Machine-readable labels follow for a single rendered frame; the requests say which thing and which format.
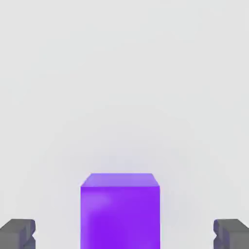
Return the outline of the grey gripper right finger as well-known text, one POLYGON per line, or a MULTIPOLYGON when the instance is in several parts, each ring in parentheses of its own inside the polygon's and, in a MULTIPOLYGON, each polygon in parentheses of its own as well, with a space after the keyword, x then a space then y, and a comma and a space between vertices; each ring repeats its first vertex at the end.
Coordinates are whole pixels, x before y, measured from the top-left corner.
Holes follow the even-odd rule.
POLYGON ((238 219, 216 219, 213 249, 249 249, 249 228, 238 219))

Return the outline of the small purple cube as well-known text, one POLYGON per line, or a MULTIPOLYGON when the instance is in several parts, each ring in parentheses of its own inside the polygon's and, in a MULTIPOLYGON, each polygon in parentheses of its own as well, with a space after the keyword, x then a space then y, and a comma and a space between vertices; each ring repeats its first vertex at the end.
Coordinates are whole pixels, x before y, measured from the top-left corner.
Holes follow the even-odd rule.
POLYGON ((160 186, 152 173, 87 177, 80 249, 160 249, 160 186))

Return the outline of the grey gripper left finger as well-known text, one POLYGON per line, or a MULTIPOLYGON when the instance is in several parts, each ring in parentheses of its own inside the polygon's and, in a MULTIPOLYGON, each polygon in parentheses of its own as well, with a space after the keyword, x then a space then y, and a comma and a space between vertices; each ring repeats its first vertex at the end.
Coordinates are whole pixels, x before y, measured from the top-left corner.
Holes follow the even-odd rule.
POLYGON ((0 249, 36 249, 33 219, 11 219, 0 228, 0 249))

